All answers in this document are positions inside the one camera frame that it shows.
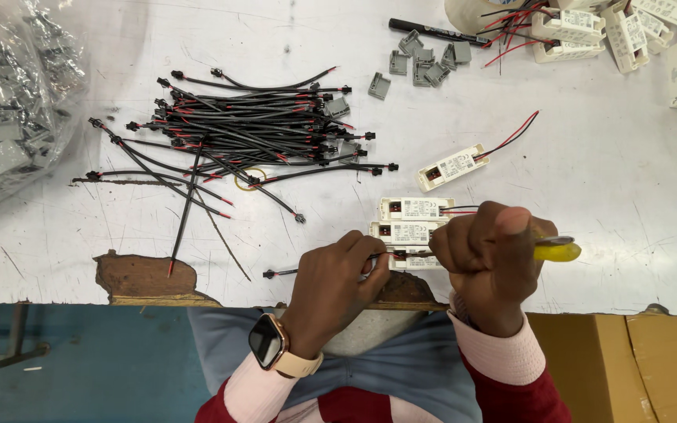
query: black connector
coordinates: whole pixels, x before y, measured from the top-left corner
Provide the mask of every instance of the black connector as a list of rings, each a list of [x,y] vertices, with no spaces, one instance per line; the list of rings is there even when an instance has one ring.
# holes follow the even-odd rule
[[[138,129],[142,127],[142,125],[138,124],[136,121],[133,120],[132,122],[127,123],[127,125],[125,125],[124,127],[130,131],[137,132]]]
[[[88,122],[93,125],[94,128],[103,127],[103,122],[100,119],[95,119],[94,117],[88,118]]]

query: left hand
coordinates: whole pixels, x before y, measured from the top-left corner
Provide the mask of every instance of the left hand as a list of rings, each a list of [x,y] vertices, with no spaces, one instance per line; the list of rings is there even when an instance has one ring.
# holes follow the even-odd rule
[[[375,299],[390,278],[388,255],[378,257],[374,268],[367,257],[386,251],[380,239],[353,230],[336,244],[302,255],[291,303],[279,319],[292,354],[314,359]],[[359,280],[361,273],[369,275]]]

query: white table surface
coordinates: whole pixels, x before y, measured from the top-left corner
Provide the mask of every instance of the white table surface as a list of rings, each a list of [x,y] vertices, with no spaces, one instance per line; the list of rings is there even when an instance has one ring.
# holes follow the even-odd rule
[[[390,75],[390,92],[380,101],[366,90],[374,72],[389,77],[388,55],[402,37],[387,28],[390,17],[450,28],[442,1],[92,2],[93,87],[85,106],[122,136],[167,140],[123,125],[147,121],[153,100],[169,98],[155,79],[175,69],[208,79],[209,69],[219,67],[268,86],[340,65],[321,83],[354,89],[346,120],[357,132],[378,134],[367,143],[368,160],[401,166],[379,177],[340,171],[269,185],[306,216],[304,225],[262,194],[236,189],[230,178],[209,183],[236,204],[207,201],[234,217],[216,222],[247,274],[193,206],[178,258],[197,272],[197,290],[224,306],[288,303],[293,276],[268,280],[263,271],[292,269],[302,253],[348,230],[367,231],[381,197],[423,197],[413,180],[419,168],[479,142],[493,148],[540,110],[527,134],[494,153],[489,165],[427,196],[525,206],[576,237],[584,253],[574,263],[546,264],[526,311],[633,314],[660,303],[677,315],[677,110],[666,106],[663,58],[622,75],[609,49],[592,60],[544,65],[522,49],[481,69],[497,48],[476,50],[472,63],[439,89],[413,87],[411,72]],[[446,44],[424,43],[437,55]],[[179,166],[192,160],[147,151]],[[105,304],[93,257],[109,249],[171,254],[183,197],[152,185],[71,184],[91,169],[112,168],[136,166],[85,123],[52,176],[0,203],[0,303]],[[445,274],[419,275],[446,302]]]

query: marker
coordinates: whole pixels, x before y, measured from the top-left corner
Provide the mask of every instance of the marker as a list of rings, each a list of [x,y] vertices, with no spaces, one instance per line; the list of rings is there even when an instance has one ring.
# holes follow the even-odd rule
[[[487,38],[478,37],[476,35],[467,35],[462,33],[457,33],[456,31],[448,31],[447,29],[433,28],[432,26],[420,25],[412,22],[407,22],[405,20],[399,20],[390,18],[388,20],[388,28],[398,29],[405,33],[410,33],[412,29],[417,29],[417,32],[422,35],[429,35],[430,37],[444,38],[446,40],[452,40],[455,42],[469,42],[476,46],[484,46],[484,44],[490,42]]]

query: clear plastic bag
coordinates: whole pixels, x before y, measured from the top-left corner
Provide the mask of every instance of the clear plastic bag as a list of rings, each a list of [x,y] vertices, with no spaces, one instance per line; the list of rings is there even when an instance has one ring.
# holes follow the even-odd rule
[[[0,1],[0,201],[47,174],[81,119],[87,45],[38,0]]]

